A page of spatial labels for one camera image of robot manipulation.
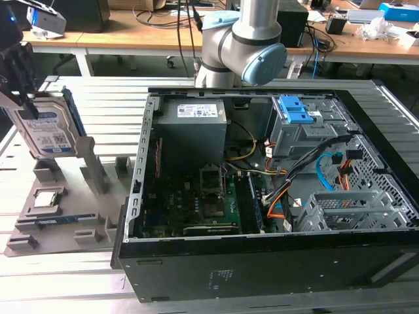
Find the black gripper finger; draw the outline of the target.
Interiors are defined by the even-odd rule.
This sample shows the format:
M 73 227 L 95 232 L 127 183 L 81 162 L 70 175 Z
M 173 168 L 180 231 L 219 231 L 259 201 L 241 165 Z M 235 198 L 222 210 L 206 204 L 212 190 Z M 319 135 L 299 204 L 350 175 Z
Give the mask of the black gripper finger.
M 9 48 L 1 52 L 1 106 L 2 107 L 16 107 L 17 100 L 10 89 L 12 84 L 11 62 L 14 60 L 13 55 L 16 52 L 15 48 Z
M 21 106 L 24 109 L 24 119 L 36 120 L 39 112 L 34 106 L 30 94 L 37 92 L 37 75 L 33 59 L 33 49 L 30 43 L 20 43 L 15 57 L 16 73 L 18 77 L 18 91 Z

